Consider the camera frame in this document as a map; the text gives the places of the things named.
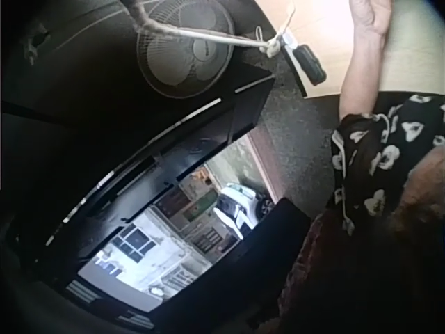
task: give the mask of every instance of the building window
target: building window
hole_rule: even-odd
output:
[[[101,267],[113,277],[117,277],[120,273],[122,273],[122,270],[120,268],[115,266],[113,263],[108,262],[108,256],[106,256],[106,254],[104,254],[102,250],[99,251],[92,260],[97,266]]]
[[[216,232],[214,228],[211,228],[207,233],[201,234],[193,243],[204,254],[208,253],[218,245],[223,238]]]
[[[139,230],[134,224],[124,229],[111,243],[118,247],[134,262],[140,262],[156,243]]]

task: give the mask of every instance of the car wheel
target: car wheel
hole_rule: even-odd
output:
[[[275,203],[269,197],[262,199],[257,206],[258,219],[262,219],[263,217],[267,216],[268,213],[272,211],[274,206]]]

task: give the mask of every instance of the hand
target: hand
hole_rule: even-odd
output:
[[[392,0],[349,0],[356,29],[385,36],[389,29]]]

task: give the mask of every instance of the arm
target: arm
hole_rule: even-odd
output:
[[[354,49],[341,89],[339,116],[371,113],[378,95],[391,0],[350,0]]]

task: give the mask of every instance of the electric fan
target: electric fan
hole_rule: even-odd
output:
[[[205,29],[233,35],[229,13],[216,0],[163,0],[148,17],[180,29]],[[177,99],[210,88],[225,71],[233,45],[214,41],[138,34],[138,63],[145,80],[162,95]]]
[[[286,42],[294,1],[275,36],[264,41],[259,26],[256,40],[233,35],[233,22],[216,0],[161,0],[149,14],[140,0],[120,0],[138,32],[138,61],[145,79],[175,98],[210,88],[227,67],[233,46],[256,47],[272,58],[288,45],[312,84],[324,82],[326,72],[310,47]]]

